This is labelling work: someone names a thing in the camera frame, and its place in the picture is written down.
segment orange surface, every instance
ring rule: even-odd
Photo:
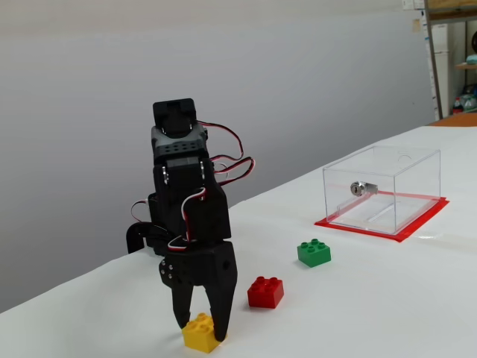
[[[430,124],[433,127],[477,127],[477,114],[465,113]]]

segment robotic arm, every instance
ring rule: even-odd
[[[203,286],[215,338],[221,342],[227,334],[237,283],[233,246],[224,241],[231,236],[227,197],[215,179],[206,147],[208,133],[197,120],[193,100],[158,102],[153,109],[156,192],[148,198],[151,222],[130,227],[127,249],[132,253],[144,248],[145,237],[156,254],[164,256],[159,272],[171,288],[174,315],[181,328],[190,319],[194,286]],[[245,175],[250,173],[255,162],[249,157],[230,169],[245,160],[250,161]]]

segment lego stud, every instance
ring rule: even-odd
[[[207,333],[210,331],[210,327],[207,326],[206,324],[201,324],[200,325],[200,331],[203,332],[203,333]]]
[[[207,319],[207,315],[205,313],[199,313],[195,321],[202,322],[202,321],[205,321],[206,319]]]
[[[184,328],[185,330],[194,330],[197,327],[196,322],[188,322],[186,327]]]

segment transparent acrylic box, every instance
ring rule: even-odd
[[[440,200],[440,151],[374,146],[323,168],[326,221],[397,235]]]

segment cable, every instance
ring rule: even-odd
[[[131,210],[130,210],[131,216],[134,217],[135,220],[137,220],[138,222],[142,222],[142,220],[139,220],[139,219],[138,219],[137,217],[135,217],[134,214],[133,214],[133,209],[134,209],[134,207],[135,207],[137,204],[146,204],[146,205],[147,205],[147,204],[148,204],[148,200],[147,200],[147,199],[146,199],[146,200],[138,200],[137,202],[135,202],[135,203],[133,204],[133,206],[131,207]]]
[[[210,158],[210,160],[213,162],[214,160],[217,160],[219,158],[227,158],[227,159],[230,159],[230,160],[233,160],[234,162],[236,162],[237,160],[240,160],[241,158],[244,157],[244,147],[241,143],[241,140],[240,140],[240,137],[237,135],[236,132],[232,131],[230,128],[224,126],[224,125],[218,125],[216,123],[208,123],[208,122],[202,122],[202,121],[198,121],[200,124],[202,124],[203,126],[205,127],[215,127],[215,128],[220,128],[220,129],[223,129],[224,131],[227,131],[229,132],[230,134],[232,134],[238,141],[238,146],[240,147],[240,157],[239,158],[234,158],[234,157],[231,157],[230,155],[226,155],[226,154],[221,154],[221,155],[216,155],[215,157],[212,157]]]
[[[186,212],[184,211],[184,206],[186,205],[186,202],[189,201],[190,199],[204,197],[205,194],[206,194],[206,188],[202,187],[202,188],[200,188],[200,192],[188,196],[182,202],[182,205],[180,206],[180,212],[182,213],[182,219],[186,222],[186,236],[187,236],[187,241],[188,242],[190,242],[191,240],[189,238],[189,226],[187,225],[187,217],[186,217]]]
[[[187,247],[186,246],[174,246],[174,245],[171,245],[172,242],[178,240],[178,239],[182,239],[184,240],[184,238],[182,236],[178,236],[178,237],[175,237],[173,238],[168,244],[167,244],[167,247],[169,249],[171,249],[172,251],[184,251]]]
[[[221,181],[221,182],[219,182],[219,184],[220,184],[221,186],[224,186],[224,185],[227,185],[227,184],[229,184],[229,183],[232,183],[232,182],[234,182],[234,181],[236,181],[236,180],[238,180],[238,179],[242,179],[242,178],[247,177],[247,176],[253,171],[253,169],[255,168],[256,162],[255,162],[255,160],[254,160],[252,157],[244,158],[244,159],[242,159],[241,161],[235,163],[234,165],[228,167],[227,169],[224,169],[224,170],[218,172],[219,174],[221,174],[222,172],[223,172],[223,173],[228,172],[229,170],[232,170],[232,169],[236,168],[237,166],[240,166],[241,164],[243,164],[243,163],[245,163],[245,162],[248,162],[248,161],[250,161],[250,166],[248,167],[247,171],[246,171],[244,174],[239,175],[239,176],[236,177],[236,178],[232,178],[232,179],[229,179],[229,180]]]
[[[227,168],[228,168],[227,164],[222,163],[222,162],[216,162],[216,163],[214,163],[214,165],[215,165],[215,164],[220,164],[221,166],[224,167],[224,169],[227,169]],[[228,178],[229,178],[229,172],[226,172],[226,173],[225,173],[225,179],[228,179]]]
[[[184,212],[184,205],[186,205],[186,202],[187,202],[188,200],[190,200],[190,199],[201,197],[201,196],[204,195],[205,193],[206,193],[206,188],[202,187],[202,188],[200,188],[200,192],[188,196],[188,197],[182,202],[182,205],[180,206],[180,212],[182,213],[182,219],[183,219],[184,221],[186,220],[186,213]]]

